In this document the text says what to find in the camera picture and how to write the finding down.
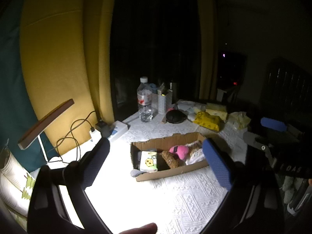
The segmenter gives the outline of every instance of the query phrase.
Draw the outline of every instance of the pink plush toy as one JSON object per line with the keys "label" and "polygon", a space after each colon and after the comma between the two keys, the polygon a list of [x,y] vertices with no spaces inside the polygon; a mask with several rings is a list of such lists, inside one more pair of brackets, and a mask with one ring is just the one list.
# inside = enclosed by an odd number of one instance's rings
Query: pink plush toy
{"label": "pink plush toy", "polygon": [[173,146],[169,152],[173,154],[177,154],[178,157],[185,161],[186,155],[188,154],[188,146],[179,145],[179,146]]}

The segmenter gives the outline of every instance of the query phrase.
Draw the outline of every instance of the stuffed toy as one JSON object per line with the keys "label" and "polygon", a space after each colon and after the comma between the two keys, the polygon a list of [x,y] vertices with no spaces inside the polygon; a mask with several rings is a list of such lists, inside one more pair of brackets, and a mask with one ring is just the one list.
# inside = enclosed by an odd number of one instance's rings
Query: stuffed toy
{"label": "stuffed toy", "polygon": [[189,151],[190,151],[190,157],[192,157],[192,155],[197,152],[200,148],[202,148],[202,144],[199,140],[194,141],[190,144],[185,144],[185,146],[188,147]]}
{"label": "stuffed toy", "polygon": [[161,153],[161,156],[166,161],[166,163],[170,167],[170,169],[179,167],[178,161],[176,159],[174,159],[174,154],[170,153],[169,151],[164,150]]}
{"label": "stuffed toy", "polygon": [[169,150],[170,153],[177,154],[178,157],[183,161],[185,161],[188,151],[189,151],[188,146],[184,146],[184,145],[173,146]]}

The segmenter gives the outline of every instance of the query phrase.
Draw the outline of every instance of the bottle cap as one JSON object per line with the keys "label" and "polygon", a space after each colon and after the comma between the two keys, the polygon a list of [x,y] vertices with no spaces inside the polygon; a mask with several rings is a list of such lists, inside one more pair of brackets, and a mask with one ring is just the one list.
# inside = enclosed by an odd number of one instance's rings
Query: bottle cap
{"label": "bottle cap", "polygon": [[147,76],[142,76],[142,77],[140,78],[140,82],[141,82],[141,83],[147,83],[147,82],[148,82]]}

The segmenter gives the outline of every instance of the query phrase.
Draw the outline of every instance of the gray sock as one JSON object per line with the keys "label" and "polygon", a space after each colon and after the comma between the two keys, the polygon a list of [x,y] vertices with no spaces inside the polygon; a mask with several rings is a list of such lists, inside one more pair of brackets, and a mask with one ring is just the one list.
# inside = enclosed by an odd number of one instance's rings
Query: gray sock
{"label": "gray sock", "polygon": [[285,176],[285,181],[282,186],[283,191],[287,191],[292,187],[292,184],[294,183],[294,177]]}
{"label": "gray sock", "polygon": [[291,198],[294,196],[294,188],[287,190],[284,196],[284,203],[288,204],[291,201]]}
{"label": "gray sock", "polygon": [[138,175],[141,175],[141,174],[143,174],[143,173],[145,173],[145,172],[143,172],[143,171],[140,171],[140,170],[137,170],[137,169],[133,169],[132,171],[130,171],[130,175],[132,176],[132,177],[137,177]]}

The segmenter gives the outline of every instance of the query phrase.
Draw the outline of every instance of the hand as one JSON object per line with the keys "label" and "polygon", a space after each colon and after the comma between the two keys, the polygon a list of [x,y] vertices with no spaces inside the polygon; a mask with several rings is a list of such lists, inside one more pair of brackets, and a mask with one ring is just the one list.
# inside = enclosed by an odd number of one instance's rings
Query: hand
{"label": "hand", "polygon": [[157,232],[157,225],[155,223],[149,223],[140,228],[125,230],[119,234],[156,234],[156,232]]}

